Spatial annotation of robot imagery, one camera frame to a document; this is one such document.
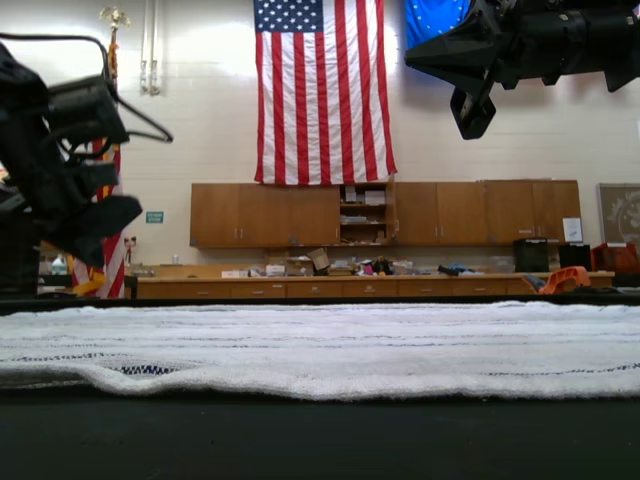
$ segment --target green sign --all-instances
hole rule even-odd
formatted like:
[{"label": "green sign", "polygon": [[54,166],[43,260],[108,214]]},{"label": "green sign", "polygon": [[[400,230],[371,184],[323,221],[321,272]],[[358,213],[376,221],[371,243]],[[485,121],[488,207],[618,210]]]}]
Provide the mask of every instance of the green sign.
[{"label": "green sign", "polygon": [[164,212],[147,212],[147,223],[164,223]]}]

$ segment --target gold flagpole finial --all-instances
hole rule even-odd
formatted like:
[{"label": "gold flagpole finial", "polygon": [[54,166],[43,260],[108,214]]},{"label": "gold flagpole finial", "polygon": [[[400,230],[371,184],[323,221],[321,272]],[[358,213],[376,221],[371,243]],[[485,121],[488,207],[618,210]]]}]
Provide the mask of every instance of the gold flagpole finial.
[{"label": "gold flagpole finial", "polygon": [[130,27],[131,20],[129,16],[120,11],[118,7],[107,7],[100,12],[100,18],[111,24],[111,30],[117,32],[122,26]]}]

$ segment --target bulletin board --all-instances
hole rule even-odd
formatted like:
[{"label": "bulletin board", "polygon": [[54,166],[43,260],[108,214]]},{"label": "bulletin board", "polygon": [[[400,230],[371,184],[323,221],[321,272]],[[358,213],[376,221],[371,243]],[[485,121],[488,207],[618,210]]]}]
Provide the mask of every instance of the bulletin board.
[{"label": "bulletin board", "polygon": [[598,194],[604,241],[640,246],[640,184],[600,184]]}]

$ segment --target white towel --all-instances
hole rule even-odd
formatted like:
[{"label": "white towel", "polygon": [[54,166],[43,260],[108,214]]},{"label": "white towel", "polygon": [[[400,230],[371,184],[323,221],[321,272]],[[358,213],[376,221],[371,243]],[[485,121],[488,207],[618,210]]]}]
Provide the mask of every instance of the white towel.
[{"label": "white towel", "polygon": [[640,394],[640,308],[73,309],[0,318],[0,386],[311,400]]}]

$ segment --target american flag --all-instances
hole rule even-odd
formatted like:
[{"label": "american flag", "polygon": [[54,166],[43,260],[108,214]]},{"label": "american flag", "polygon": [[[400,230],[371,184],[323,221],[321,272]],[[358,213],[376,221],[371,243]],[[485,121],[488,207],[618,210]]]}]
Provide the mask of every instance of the american flag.
[{"label": "american flag", "polygon": [[396,172],[383,0],[254,0],[256,181],[370,182]]},{"label": "american flag", "polygon": [[[117,88],[118,63],[116,50],[118,46],[115,40],[115,32],[111,37],[109,47],[109,68]],[[104,140],[96,140],[91,144],[94,152],[99,152],[104,146]],[[118,173],[118,184],[102,187],[96,192],[98,201],[104,200],[109,195],[122,195],[122,179],[120,178],[121,163],[120,145],[113,145],[101,160],[113,162]],[[124,235],[119,233],[102,242],[104,250],[104,268],[89,267],[83,262],[74,259],[72,267],[73,291],[80,296],[97,296],[100,298],[124,298],[124,259],[127,248]]]}]

